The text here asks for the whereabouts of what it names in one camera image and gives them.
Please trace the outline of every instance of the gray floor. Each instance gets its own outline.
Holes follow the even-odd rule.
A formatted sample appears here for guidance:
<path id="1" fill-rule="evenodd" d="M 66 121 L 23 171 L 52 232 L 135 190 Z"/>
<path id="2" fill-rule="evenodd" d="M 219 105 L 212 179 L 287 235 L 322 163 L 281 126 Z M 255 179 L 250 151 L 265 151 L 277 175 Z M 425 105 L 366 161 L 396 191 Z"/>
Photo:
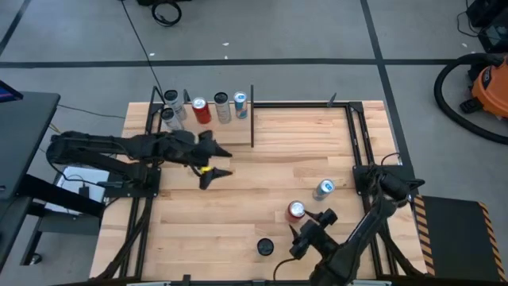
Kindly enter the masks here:
<path id="1" fill-rule="evenodd" d="M 0 2 L 0 39 L 21 3 Z M 158 26 L 149 9 L 134 0 L 125 4 L 152 60 L 374 58 L 359 0 L 194 0 L 181 4 L 183 19 L 170 29 Z M 452 59 L 483 51 L 476 39 L 456 31 L 456 15 L 465 10 L 463 0 L 368 0 L 368 4 L 386 59 Z M 121 4 L 101 0 L 32 0 L 0 55 L 0 64 L 114 60 L 144 60 L 144 55 Z M 433 82 L 441 68 L 387 66 L 414 170 L 427 181 L 421 193 L 488 205 L 506 263 L 508 226 L 502 221 L 508 216 L 504 203 L 508 161 L 501 155 L 506 147 L 469 134 L 441 114 L 433 101 Z M 329 99 L 337 92 L 338 99 L 385 100 L 375 65 L 156 67 L 155 72 L 163 89 L 186 88 L 191 97 L 246 91 L 252 83 L 257 99 Z M 128 102 L 146 101 L 154 84 L 149 69 L 139 67 L 0 68 L 0 79 L 22 91 L 57 92 L 65 105 L 118 115 L 125 113 Z M 444 87 L 449 101 L 464 99 L 466 86 L 465 70 L 452 73 Z M 493 116 L 477 114 L 473 120 L 508 133 L 505 122 Z M 123 124 L 64 109 L 57 110 L 53 123 L 62 130 L 112 135 L 120 134 Z M 48 131 L 42 148 L 51 134 Z M 44 180 L 55 175 L 42 153 L 29 172 Z M 0 284 L 85 280 L 96 237 L 45 235 L 37 250 L 44 263 L 17 265 L 33 225 L 33 218 L 27 218 Z"/>

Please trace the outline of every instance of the yellow and black striped panel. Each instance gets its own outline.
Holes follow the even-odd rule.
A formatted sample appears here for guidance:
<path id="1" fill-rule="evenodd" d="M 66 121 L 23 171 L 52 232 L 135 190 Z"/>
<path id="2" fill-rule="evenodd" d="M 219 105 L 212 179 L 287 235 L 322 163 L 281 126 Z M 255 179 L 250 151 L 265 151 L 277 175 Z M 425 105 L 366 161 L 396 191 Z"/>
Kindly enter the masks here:
<path id="1" fill-rule="evenodd" d="M 487 225 L 487 232 L 492 244 L 492 252 L 494 253 L 495 264 L 498 267 L 499 279 L 501 282 L 506 282 L 505 270 L 502 268 L 501 255 L 499 254 L 498 243 L 495 240 L 494 228 L 492 227 L 491 218 L 489 218 L 487 205 L 481 202 L 478 202 L 478 204 L 482 207 L 483 217 L 485 218 L 485 224 Z"/>
<path id="2" fill-rule="evenodd" d="M 418 237 L 420 238 L 421 251 L 423 252 L 423 259 L 427 266 L 427 272 L 435 276 L 434 260 L 432 259 L 432 249 L 430 247 L 429 228 L 427 226 L 427 218 L 425 213 L 425 203 L 421 195 L 416 195 L 414 198 L 414 214 L 416 216 L 416 224 L 418 227 Z"/>

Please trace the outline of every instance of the can lid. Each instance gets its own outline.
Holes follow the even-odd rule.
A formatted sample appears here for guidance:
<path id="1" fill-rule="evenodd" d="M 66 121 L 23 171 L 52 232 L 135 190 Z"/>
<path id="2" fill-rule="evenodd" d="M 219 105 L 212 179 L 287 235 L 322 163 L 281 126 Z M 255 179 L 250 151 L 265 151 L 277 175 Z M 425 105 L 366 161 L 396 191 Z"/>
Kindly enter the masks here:
<path id="1" fill-rule="evenodd" d="M 214 101 L 216 103 L 219 103 L 219 104 L 222 104 L 224 102 L 227 102 L 228 101 L 228 95 L 224 92 L 218 92 L 215 96 L 214 96 Z"/>
<path id="2" fill-rule="evenodd" d="M 192 107 L 195 109 L 202 109 L 206 106 L 206 100 L 204 98 L 195 98 L 192 101 Z"/>
<path id="3" fill-rule="evenodd" d="M 257 242 L 257 252 L 263 256 L 268 256 L 273 252 L 273 242 L 269 238 L 261 238 Z"/>
<path id="4" fill-rule="evenodd" d="M 238 91 L 235 93 L 235 101 L 236 102 L 244 102 L 247 99 L 247 95 L 243 91 Z"/>
<path id="5" fill-rule="evenodd" d="M 331 193 L 332 191 L 335 191 L 335 184 L 332 182 L 332 180 L 323 180 L 320 187 L 321 190 L 325 193 Z"/>
<path id="6" fill-rule="evenodd" d="M 171 90 L 171 91 L 164 92 L 164 99 L 166 99 L 166 100 L 173 101 L 177 98 L 178 98 L 178 91 Z"/>
<path id="7" fill-rule="evenodd" d="M 175 111 L 170 107 L 164 108 L 162 110 L 162 112 L 160 113 L 160 117 L 163 120 L 169 120 L 169 119 L 173 118 L 173 116 L 175 116 Z"/>
<path id="8" fill-rule="evenodd" d="M 291 214 L 297 218 L 301 218 L 305 215 L 305 206 L 300 201 L 293 201 L 289 206 L 289 211 Z"/>

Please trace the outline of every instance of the red soda can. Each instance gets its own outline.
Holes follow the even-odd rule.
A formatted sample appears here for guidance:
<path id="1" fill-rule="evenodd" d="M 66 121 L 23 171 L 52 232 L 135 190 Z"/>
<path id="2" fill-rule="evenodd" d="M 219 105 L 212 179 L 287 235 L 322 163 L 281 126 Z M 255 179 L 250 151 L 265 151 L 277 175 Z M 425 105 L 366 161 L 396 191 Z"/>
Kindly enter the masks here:
<path id="1" fill-rule="evenodd" d="M 286 220 L 291 223 L 300 221 L 305 215 L 305 206 L 300 201 L 292 201 L 287 206 Z"/>
<path id="2" fill-rule="evenodd" d="M 199 123 L 206 124 L 212 120 L 210 108 L 208 108 L 208 103 L 204 98 L 195 98 L 192 101 L 192 110 L 196 114 Z"/>

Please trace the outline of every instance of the wooden table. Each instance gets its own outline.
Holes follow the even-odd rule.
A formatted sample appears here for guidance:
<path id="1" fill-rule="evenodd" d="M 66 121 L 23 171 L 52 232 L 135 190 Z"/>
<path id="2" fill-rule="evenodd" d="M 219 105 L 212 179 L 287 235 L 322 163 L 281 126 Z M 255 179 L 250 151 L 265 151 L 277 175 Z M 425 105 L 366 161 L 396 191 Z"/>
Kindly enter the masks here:
<path id="1" fill-rule="evenodd" d="M 387 113 L 381 101 L 363 105 L 379 164 L 381 158 L 395 151 Z M 143 133 L 146 117 L 140 115 L 146 115 L 147 109 L 147 103 L 129 105 L 124 136 L 133 135 L 132 126 L 140 126 L 137 133 Z M 233 175 L 215 180 L 206 191 L 198 189 L 198 179 L 190 169 L 170 163 L 162 165 L 143 280 L 181 280 L 183 274 L 191 274 L 192 280 L 271 280 L 277 263 L 291 258 L 292 238 L 284 211 L 294 199 L 303 201 L 308 211 L 319 212 L 328 207 L 335 210 L 338 221 L 327 228 L 327 233 L 337 242 L 344 241 L 361 220 L 364 210 L 352 178 L 354 157 L 344 109 L 256 108 L 254 120 L 254 148 L 230 145 L 226 149 L 233 158 L 212 159 L 210 165 L 231 170 Z M 355 125 L 360 134 L 357 117 Z M 361 136 L 359 140 L 365 163 Z M 388 164 L 395 162 L 393 157 L 387 160 Z M 324 178 L 332 179 L 337 190 L 317 202 L 312 190 Z M 90 276 L 104 270 L 125 240 L 130 206 L 131 199 L 119 199 L 106 210 Z M 299 229 L 304 221 L 294 226 Z M 389 219 L 389 227 L 401 251 L 417 269 L 426 272 L 409 205 Z M 256 243 L 261 238 L 275 243 L 272 255 L 263 257 L 257 253 Z M 383 271 L 388 274 L 381 241 L 379 249 Z M 277 279 L 306 280 L 320 259 L 310 247 L 303 259 L 282 266 Z M 133 264 L 130 263 L 129 273 L 133 273 Z M 371 253 L 365 251 L 358 278 L 374 277 Z"/>

